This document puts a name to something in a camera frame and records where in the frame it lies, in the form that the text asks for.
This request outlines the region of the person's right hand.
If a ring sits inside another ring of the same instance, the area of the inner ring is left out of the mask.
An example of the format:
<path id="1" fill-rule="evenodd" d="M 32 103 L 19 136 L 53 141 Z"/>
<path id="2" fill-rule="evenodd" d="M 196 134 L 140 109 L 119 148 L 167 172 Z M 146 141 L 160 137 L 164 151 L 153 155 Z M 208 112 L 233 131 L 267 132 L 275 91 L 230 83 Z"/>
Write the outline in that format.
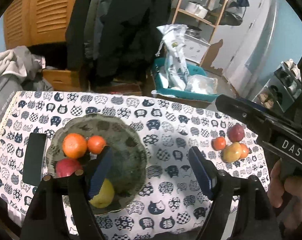
<path id="1" fill-rule="evenodd" d="M 270 184 L 267 195 L 273 207 L 279 208 L 283 203 L 285 192 L 298 198 L 299 210 L 302 210 L 302 177 L 287 177 L 285 182 L 280 180 L 281 161 L 278 160 L 270 174 Z"/>

